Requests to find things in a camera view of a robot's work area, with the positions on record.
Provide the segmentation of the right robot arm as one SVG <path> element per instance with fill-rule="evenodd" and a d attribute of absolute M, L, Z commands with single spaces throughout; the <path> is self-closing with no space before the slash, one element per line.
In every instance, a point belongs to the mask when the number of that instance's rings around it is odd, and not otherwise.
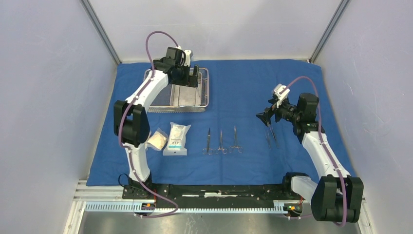
<path fill-rule="evenodd" d="M 300 195 L 308 200 L 311 212 L 317 221 L 336 224 L 356 223 L 359 220 L 364 184 L 339 163 L 330 147 L 321 121 L 316 120 L 319 98 L 311 93 L 302 93 L 293 105 L 287 97 L 273 94 L 269 108 L 256 116 L 270 126 L 284 119 L 291 122 L 293 132 L 309 154 L 319 176 L 315 183 L 303 173 L 287 173 L 287 182 L 281 186 L 282 195 L 294 199 Z"/>

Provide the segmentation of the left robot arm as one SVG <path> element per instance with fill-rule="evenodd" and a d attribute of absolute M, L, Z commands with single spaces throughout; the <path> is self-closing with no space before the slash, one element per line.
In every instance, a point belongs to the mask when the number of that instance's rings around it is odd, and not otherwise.
<path fill-rule="evenodd" d="M 129 164 L 127 190 L 140 198 L 152 195 L 153 185 L 146 157 L 146 142 L 150 136 L 147 109 L 169 84 L 198 87 L 198 65 L 191 66 L 192 51 L 180 46 L 168 47 L 166 55 L 151 63 L 143 83 L 126 100 L 113 106 L 114 133 L 125 149 Z"/>

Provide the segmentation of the steel surgical scissors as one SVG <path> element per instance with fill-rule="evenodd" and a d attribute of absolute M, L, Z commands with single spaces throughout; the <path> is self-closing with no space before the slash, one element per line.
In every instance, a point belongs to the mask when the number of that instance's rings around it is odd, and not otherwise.
<path fill-rule="evenodd" d="M 208 133 L 207 133 L 206 147 L 202 150 L 202 153 L 204 155 L 212 155 L 213 154 L 213 149 L 211 149 L 211 147 L 210 147 L 210 140 L 211 140 L 211 132 L 210 132 L 210 128 L 209 128 Z"/>

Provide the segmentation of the steel ring-handled forceps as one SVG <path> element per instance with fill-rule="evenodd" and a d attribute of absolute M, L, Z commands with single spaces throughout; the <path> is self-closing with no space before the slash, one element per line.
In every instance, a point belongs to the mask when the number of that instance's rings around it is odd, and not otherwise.
<path fill-rule="evenodd" d="M 219 147 L 215 150 L 215 154 L 222 153 L 226 155 L 228 153 L 228 149 L 224 148 L 224 139 L 223 139 L 223 132 L 220 131 L 220 139 L 219 139 Z"/>

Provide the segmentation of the blue surgical wrap cloth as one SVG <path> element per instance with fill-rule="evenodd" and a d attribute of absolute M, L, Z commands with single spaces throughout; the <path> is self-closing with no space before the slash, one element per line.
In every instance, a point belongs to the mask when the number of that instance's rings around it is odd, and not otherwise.
<path fill-rule="evenodd" d="M 256 117 L 269 104 L 271 90 L 279 83 L 291 85 L 289 101 L 296 104 L 301 93 L 319 93 L 322 125 L 328 142 L 345 169 L 355 175 L 340 136 L 325 83 L 318 65 L 303 61 L 282 60 L 202 60 L 197 64 L 208 69 L 210 103 L 200 113 L 148 113 L 150 128 L 170 131 L 170 123 L 191 125 L 186 135 L 186 156 L 164 156 L 147 150 L 147 162 L 154 183 L 177 185 L 262 185 L 281 183 L 287 172 L 308 174 L 319 180 L 317 170 L 297 137 L 290 122 L 272 123 L 279 149 L 271 138 L 268 148 L 266 126 Z M 224 148 L 233 145 L 234 126 L 243 148 L 226 155 L 215 154 L 220 131 Z M 204 155 L 210 128 L 212 155 Z"/>

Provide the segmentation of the steel hemostat forceps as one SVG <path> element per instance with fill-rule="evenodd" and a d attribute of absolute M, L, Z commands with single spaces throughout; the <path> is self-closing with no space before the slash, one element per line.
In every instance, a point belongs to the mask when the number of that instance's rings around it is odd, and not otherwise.
<path fill-rule="evenodd" d="M 236 126 L 234 126 L 234 138 L 233 138 L 233 145 L 229 146 L 228 148 L 228 152 L 229 153 L 233 153 L 237 151 L 238 153 L 242 153 L 243 152 L 243 148 L 239 145 L 238 143 L 238 136 L 237 136 L 237 128 Z"/>

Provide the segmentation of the beige gauze packet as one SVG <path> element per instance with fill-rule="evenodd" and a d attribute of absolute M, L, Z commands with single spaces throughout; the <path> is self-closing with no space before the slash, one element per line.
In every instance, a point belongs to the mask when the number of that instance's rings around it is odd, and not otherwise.
<path fill-rule="evenodd" d="M 146 146 L 156 151 L 161 151 L 165 147 L 168 139 L 168 134 L 161 128 L 158 128 L 153 135 L 148 138 Z"/>

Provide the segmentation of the metal mesh tray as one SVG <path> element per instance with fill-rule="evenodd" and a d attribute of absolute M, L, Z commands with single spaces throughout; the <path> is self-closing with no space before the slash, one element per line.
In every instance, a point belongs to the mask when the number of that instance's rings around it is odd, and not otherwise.
<path fill-rule="evenodd" d="M 203 78 L 203 105 L 200 107 L 172 107 L 170 106 L 171 86 L 168 84 L 148 107 L 149 113 L 197 113 L 204 112 L 209 104 L 209 73 L 206 68 L 199 68 Z"/>

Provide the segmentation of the steel toothed tissue forceps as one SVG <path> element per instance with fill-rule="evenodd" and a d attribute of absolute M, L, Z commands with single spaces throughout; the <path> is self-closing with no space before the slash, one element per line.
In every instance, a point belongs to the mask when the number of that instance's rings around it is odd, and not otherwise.
<path fill-rule="evenodd" d="M 272 134 L 272 137 L 273 137 L 273 139 L 274 139 L 274 141 L 275 141 L 275 145 L 276 145 L 277 149 L 279 149 L 279 143 L 278 143 L 278 141 L 277 141 L 277 138 L 276 138 L 276 135 L 275 135 L 275 131 L 274 131 L 272 125 L 269 125 L 269 130 L 270 130 L 270 132 L 271 132 L 271 134 Z"/>

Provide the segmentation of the white sterile packet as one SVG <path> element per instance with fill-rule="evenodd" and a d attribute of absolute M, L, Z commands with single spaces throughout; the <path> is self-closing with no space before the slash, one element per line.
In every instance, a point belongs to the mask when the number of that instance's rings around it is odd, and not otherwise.
<path fill-rule="evenodd" d="M 164 156 L 186 156 L 188 150 L 185 147 L 186 134 L 191 125 L 180 125 L 174 122 L 170 123 L 170 134 L 168 142 L 163 150 Z"/>

